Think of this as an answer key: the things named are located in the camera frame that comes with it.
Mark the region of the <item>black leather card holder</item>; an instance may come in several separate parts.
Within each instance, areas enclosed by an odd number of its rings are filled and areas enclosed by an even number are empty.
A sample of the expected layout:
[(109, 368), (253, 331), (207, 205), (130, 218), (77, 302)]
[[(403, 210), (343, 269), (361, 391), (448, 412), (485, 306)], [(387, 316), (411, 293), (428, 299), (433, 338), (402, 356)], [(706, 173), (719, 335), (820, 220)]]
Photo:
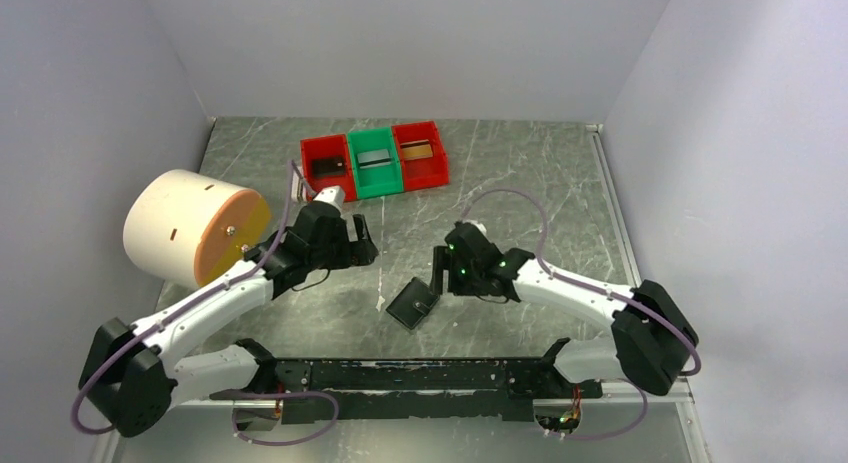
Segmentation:
[(420, 278), (412, 278), (386, 308), (386, 312), (407, 330), (414, 330), (427, 317), (440, 295)]

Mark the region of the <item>red plastic bin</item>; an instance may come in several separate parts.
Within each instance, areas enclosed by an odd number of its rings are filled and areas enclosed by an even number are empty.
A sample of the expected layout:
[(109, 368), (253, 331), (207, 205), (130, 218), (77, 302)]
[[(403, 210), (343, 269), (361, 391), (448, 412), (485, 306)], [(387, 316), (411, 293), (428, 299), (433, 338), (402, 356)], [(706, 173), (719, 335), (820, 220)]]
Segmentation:
[(391, 127), (402, 170), (405, 192), (445, 186), (449, 163), (436, 123), (432, 120)]
[(300, 146), (303, 175), (315, 192), (339, 186), (345, 193), (345, 202), (358, 199), (345, 134), (303, 139)]

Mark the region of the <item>green plastic bin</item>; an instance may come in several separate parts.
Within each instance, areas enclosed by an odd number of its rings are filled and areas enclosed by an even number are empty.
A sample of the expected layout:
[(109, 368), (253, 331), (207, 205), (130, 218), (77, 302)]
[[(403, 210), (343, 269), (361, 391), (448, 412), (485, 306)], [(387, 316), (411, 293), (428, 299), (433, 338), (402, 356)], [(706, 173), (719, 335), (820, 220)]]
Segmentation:
[(389, 127), (350, 132), (347, 143), (359, 199), (404, 191), (399, 153)]

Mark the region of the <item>gold card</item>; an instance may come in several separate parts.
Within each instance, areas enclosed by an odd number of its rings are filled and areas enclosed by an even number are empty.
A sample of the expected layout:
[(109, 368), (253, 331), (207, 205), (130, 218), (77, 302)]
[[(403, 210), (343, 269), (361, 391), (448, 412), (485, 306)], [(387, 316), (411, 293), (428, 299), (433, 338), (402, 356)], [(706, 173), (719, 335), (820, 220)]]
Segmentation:
[(432, 158), (433, 154), (432, 145), (428, 140), (411, 141), (400, 145), (400, 156), (403, 160)]

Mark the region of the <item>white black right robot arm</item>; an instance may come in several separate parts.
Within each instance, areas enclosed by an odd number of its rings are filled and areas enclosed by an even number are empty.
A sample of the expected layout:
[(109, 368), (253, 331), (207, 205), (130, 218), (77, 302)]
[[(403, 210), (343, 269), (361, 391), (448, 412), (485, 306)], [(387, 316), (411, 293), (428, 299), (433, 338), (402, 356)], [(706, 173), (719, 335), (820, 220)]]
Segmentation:
[(701, 367), (699, 337), (661, 284), (602, 282), (559, 269), (537, 252), (502, 251), (471, 221), (456, 223), (434, 247), (430, 290), (539, 304), (598, 329), (597, 337), (564, 344), (541, 368), (540, 385), (553, 397), (577, 383), (609, 379), (662, 396)]

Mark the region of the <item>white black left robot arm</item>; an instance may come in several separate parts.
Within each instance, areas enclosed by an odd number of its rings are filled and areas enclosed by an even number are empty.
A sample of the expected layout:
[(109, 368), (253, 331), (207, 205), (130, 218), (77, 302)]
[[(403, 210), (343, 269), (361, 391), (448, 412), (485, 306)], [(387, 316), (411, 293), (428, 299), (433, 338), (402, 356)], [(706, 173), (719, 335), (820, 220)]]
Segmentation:
[(126, 324), (113, 318), (95, 332), (72, 405), (71, 421), (88, 400), (130, 438), (167, 411), (221, 392), (261, 399), (282, 388), (273, 354), (246, 338), (223, 350), (193, 355), (203, 341), (244, 313), (272, 302), (318, 270), (372, 264), (378, 255), (362, 214), (345, 219), (332, 203), (303, 206), (291, 226), (250, 248), (212, 283), (158, 313)]

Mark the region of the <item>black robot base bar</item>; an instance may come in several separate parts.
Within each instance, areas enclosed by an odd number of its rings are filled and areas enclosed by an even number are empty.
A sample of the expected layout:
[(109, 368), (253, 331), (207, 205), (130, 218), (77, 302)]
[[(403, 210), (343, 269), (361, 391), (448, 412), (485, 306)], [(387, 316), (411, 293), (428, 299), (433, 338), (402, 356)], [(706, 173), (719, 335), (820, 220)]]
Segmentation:
[(278, 359), (262, 363), (241, 389), (287, 394), (284, 424), (410, 417), (531, 422), (539, 401), (602, 395), (599, 382), (571, 383), (547, 357)]

